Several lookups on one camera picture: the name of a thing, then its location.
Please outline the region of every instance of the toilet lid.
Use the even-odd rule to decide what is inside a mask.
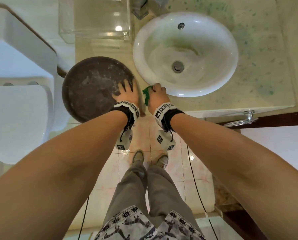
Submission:
[[[48,139],[52,94],[40,85],[0,87],[0,161],[16,164]]]

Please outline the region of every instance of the toilet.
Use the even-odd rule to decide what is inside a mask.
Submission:
[[[68,122],[57,56],[0,8],[0,161],[16,164]]]

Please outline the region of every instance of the pant leg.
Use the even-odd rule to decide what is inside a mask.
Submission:
[[[190,207],[182,200],[166,170],[150,165],[148,168],[148,197],[152,223],[158,227],[171,210],[179,213],[197,230],[201,231]]]
[[[114,215],[133,205],[136,205],[143,214],[148,216],[145,199],[147,184],[147,170],[143,166],[143,162],[135,161],[121,182],[118,183],[103,224],[106,224]]]

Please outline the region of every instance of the white oval sink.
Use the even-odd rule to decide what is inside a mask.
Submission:
[[[197,97],[230,80],[238,48],[230,31],[215,19],[178,12],[159,16],[139,31],[133,59],[147,83],[161,83],[173,96]]]

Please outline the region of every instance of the person's left hand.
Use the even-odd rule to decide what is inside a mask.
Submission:
[[[139,93],[138,93],[138,86],[135,79],[132,80],[132,90],[130,84],[127,79],[124,80],[125,87],[123,87],[122,83],[119,83],[119,91],[120,95],[112,95],[115,101],[127,101],[129,103],[134,103],[139,108]]]

